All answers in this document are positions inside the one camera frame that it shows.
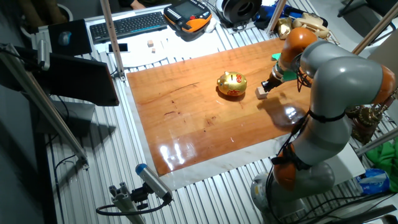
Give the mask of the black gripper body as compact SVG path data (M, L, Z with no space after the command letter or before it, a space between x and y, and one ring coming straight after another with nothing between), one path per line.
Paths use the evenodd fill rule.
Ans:
M268 79L268 84L267 87L265 89L265 91L267 91L268 88L275 88L278 87L279 85L282 84L282 81L280 81L278 78L276 78L275 76L271 75Z

